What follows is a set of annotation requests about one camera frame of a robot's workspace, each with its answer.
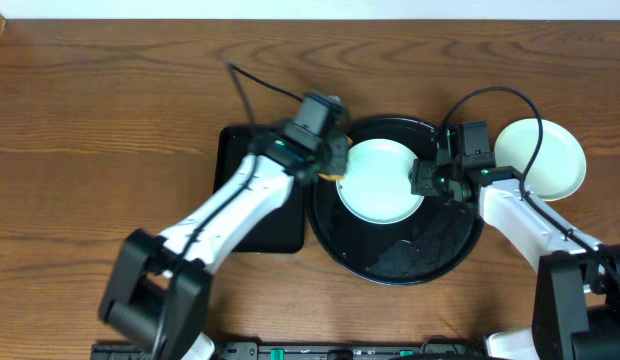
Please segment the yellow sponge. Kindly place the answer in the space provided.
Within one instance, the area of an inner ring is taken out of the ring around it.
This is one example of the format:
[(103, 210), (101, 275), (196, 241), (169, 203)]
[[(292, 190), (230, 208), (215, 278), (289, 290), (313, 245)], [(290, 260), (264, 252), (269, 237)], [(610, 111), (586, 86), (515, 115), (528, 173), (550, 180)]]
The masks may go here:
[(318, 176), (326, 181), (338, 181), (347, 171), (348, 151), (352, 140), (346, 135), (336, 135), (327, 141), (327, 156)]

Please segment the light green plate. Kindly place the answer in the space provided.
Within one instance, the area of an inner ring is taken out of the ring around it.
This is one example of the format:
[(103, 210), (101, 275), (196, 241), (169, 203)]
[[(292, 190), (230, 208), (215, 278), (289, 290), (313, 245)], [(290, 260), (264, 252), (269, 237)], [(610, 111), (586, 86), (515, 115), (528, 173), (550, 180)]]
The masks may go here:
[(424, 197), (413, 195), (409, 179), (417, 156), (389, 139), (370, 139), (348, 151), (347, 171), (336, 182), (342, 204), (368, 223), (389, 225), (407, 219)]
[[(544, 201), (557, 201), (576, 192), (587, 170), (585, 153), (577, 139), (564, 127), (542, 121), (539, 153), (526, 178), (526, 185)], [(523, 172), (538, 141), (536, 118), (508, 125), (495, 142), (496, 164)]]

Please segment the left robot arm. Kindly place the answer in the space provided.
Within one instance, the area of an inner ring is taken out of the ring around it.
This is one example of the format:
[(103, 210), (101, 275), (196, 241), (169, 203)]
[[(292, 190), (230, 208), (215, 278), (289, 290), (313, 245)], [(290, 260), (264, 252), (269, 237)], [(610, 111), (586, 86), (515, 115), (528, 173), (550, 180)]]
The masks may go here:
[(235, 173), (180, 222), (124, 240), (99, 319), (153, 359), (208, 359), (204, 335), (215, 272), (244, 237), (281, 208), (296, 183), (344, 175), (350, 139), (337, 127), (289, 120), (257, 130)]

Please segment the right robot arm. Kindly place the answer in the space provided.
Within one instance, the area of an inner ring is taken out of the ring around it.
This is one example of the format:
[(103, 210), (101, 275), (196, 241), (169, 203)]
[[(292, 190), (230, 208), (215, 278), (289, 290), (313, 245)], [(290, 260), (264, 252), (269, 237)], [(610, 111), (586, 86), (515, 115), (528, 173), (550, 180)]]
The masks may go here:
[(497, 166), (484, 132), (459, 126), (432, 140), (435, 158), (412, 163), (412, 193), (473, 209), (537, 274), (531, 325), (488, 336), (488, 355), (620, 359), (620, 245), (581, 232), (533, 193), (524, 173)]

